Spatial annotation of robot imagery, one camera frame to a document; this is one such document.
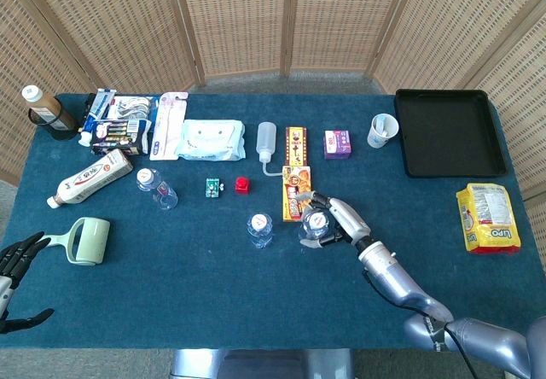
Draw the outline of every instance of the robotic arm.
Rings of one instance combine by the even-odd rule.
[[[404,323],[404,331],[416,347],[437,352],[458,350],[463,357],[467,353],[517,377],[546,379],[546,317],[535,321],[526,337],[477,319],[454,320],[447,307],[413,280],[394,258],[395,254],[371,237],[370,228],[352,207],[316,191],[301,194],[298,199],[311,199],[313,208],[330,211],[337,222],[332,236],[301,243],[309,248],[338,241],[354,246],[364,265],[364,275],[378,294],[394,306],[416,312]]]
[[[39,232],[0,251],[0,334],[40,325],[53,313],[53,309],[46,309],[32,318],[7,320],[8,304],[19,287],[20,280],[25,276],[36,254],[49,243],[49,238],[40,241],[42,236],[44,233]]]

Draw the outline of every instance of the black cable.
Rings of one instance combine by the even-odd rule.
[[[413,312],[416,312],[420,315],[422,315],[423,317],[426,317],[426,318],[432,318],[430,315],[424,313],[422,310],[420,309],[417,309],[417,308],[414,308],[413,306],[403,306],[403,305],[398,305],[398,304],[395,304],[394,302],[392,302],[389,298],[387,298],[381,291],[379,291],[377,289],[377,287],[375,286],[374,283],[372,283],[372,280],[371,278],[369,277],[369,273],[367,270],[364,270],[363,274],[364,276],[364,279],[366,279],[366,281],[368,281],[369,285],[372,287],[372,289],[381,297],[383,298],[383,300],[387,301],[389,304],[391,304],[392,306],[395,306],[396,308],[402,308],[402,309],[407,309],[408,311],[413,311]],[[465,364],[467,364],[467,367],[468,367],[468,370],[470,370],[470,373],[472,374],[472,378],[473,379],[479,379],[478,377],[478,374],[476,374],[476,370],[474,370],[474,367],[472,366],[472,364],[470,363],[470,360],[468,359],[468,356],[467,354],[464,352],[464,349],[461,345],[461,343],[456,339],[455,337],[455,334],[447,327],[447,324],[444,325],[444,330],[450,335],[451,339],[453,340],[453,342],[455,342],[456,346],[457,346],[457,349],[459,349],[459,353],[461,354],[462,358],[464,359],[464,362]]]

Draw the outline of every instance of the brown bottle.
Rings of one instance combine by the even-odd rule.
[[[30,85],[23,88],[21,92],[23,97],[25,97],[26,104],[31,108],[34,113],[39,115],[45,122],[54,120],[55,117],[59,116],[61,112],[61,104],[55,99],[52,95],[48,93],[43,93],[37,86]],[[76,130],[78,124],[76,120],[66,111],[62,110],[62,114],[59,116],[59,119],[51,123],[51,127],[56,130]]]

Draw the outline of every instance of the woven panel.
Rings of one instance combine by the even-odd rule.
[[[546,15],[479,83],[497,106],[520,187],[546,184]]]
[[[161,93],[193,83],[169,0],[45,0],[107,86]]]
[[[537,240],[538,255],[546,273],[546,202],[527,209],[532,232]]]
[[[0,175],[17,183],[34,135],[21,89],[85,92],[90,82],[78,79],[17,0],[0,0],[0,8]]]
[[[297,0],[294,68],[364,69],[392,0]]]
[[[409,0],[375,71],[383,88],[448,89],[528,0]]]
[[[187,0],[206,76],[278,69],[283,0]]]

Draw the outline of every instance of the white paper cup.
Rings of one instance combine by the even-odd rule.
[[[385,125],[383,126],[383,131],[384,131],[383,133],[379,133],[375,129],[375,123],[377,121],[377,118],[380,116],[385,116]],[[377,114],[372,119],[372,125],[369,128],[368,144],[374,149],[383,147],[386,144],[386,142],[388,142],[391,138],[393,138],[394,136],[398,134],[398,128],[399,126],[398,126],[397,120],[394,117],[392,117],[390,114],[386,114],[386,113]]]

